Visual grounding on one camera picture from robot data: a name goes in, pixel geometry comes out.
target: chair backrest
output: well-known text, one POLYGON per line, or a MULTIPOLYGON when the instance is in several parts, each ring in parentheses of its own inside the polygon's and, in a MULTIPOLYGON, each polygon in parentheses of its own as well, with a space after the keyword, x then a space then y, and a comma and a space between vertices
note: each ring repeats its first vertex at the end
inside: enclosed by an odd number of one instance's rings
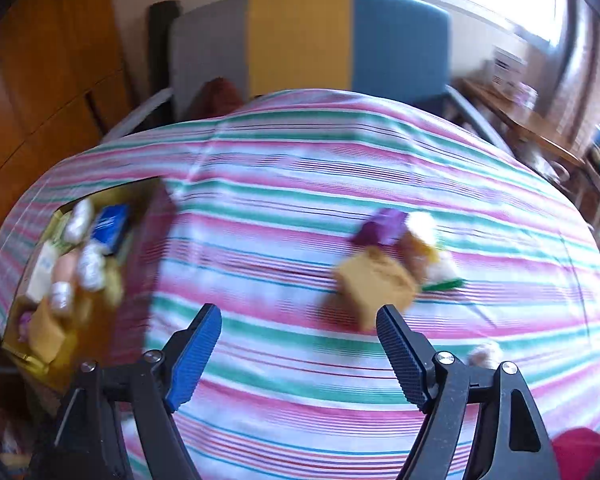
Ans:
POLYGON ((419 0, 222 0, 171 27, 176 120, 219 76, 246 99, 335 88, 418 105, 449 81, 449 16, 419 0))

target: chair armrest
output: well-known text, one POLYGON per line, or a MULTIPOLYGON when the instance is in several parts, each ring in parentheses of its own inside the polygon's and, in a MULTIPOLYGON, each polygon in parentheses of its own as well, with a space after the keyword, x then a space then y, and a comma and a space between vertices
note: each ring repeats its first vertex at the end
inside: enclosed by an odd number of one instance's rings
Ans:
POLYGON ((500 134, 489 124, 475 107, 467 101, 458 90, 452 86, 446 86, 446 95, 449 97, 453 105, 458 109, 462 118, 469 123, 481 139, 500 148, 503 152, 514 156, 513 152, 507 146, 507 143, 502 139, 500 134))
POLYGON ((173 88, 163 88, 158 93, 149 97, 144 103, 138 108, 132 110, 128 116, 122 119, 116 124, 109 133, 105 135, 100 141, 101 144, 111 142, 112 140, 119 139, 125 135, 130 134, 136 129, 136 126, 144 121, 151 112, 153 112, 158 106, 167 102, 173 96, 173 88))

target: tan sponge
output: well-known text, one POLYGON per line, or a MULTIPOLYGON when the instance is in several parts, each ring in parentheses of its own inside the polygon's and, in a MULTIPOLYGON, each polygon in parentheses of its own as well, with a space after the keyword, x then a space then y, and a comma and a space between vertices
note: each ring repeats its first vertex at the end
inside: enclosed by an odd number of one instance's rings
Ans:
POLYGON ((392 304, 404 312, 420 291, 409 271, 378 247, 367 247, 342 262, 333 273, 363 331, 376 326, 380 307, 392 304))

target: gray panel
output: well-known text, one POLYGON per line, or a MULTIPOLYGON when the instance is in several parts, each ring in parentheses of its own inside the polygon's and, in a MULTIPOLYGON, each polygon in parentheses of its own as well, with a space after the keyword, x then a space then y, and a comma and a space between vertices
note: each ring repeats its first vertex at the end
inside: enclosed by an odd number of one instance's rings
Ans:
POLYGON ((171 26, 169 71, 174 116, 181 120, 204 83, 224 77, 248 98, 246 60, 249 0, 221 0, 193 9, 171 26))

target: blue package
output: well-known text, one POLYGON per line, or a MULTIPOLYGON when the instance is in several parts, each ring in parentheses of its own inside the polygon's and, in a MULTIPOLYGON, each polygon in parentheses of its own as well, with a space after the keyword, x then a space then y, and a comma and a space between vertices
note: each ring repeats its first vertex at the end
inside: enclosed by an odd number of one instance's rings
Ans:
POLYGON ((100 211, 93 222, 91 240, 94 240, 102 249, 102 254, 113 254, 118 249, 122 240, 122 231, 125 228, 129 215, 127 204, 108 205, 100 211))

